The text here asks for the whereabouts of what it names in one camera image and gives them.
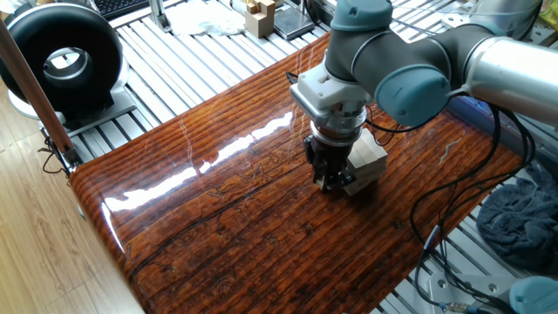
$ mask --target wooden table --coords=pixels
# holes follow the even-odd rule
[[[317,65],[327,44],[326,36],[71,176],[147,312],[367,313],[416,266],[414,200],[474,165],[491,141],[442,113],[394,137],[377,184],[352,198],[322,195],[303,152],[310,122],[284,73]],[[395,126],[380,113],[378,124]],[[518,162],[500,148],[481,176]],[[447,196],[420,207],[424,235]]]

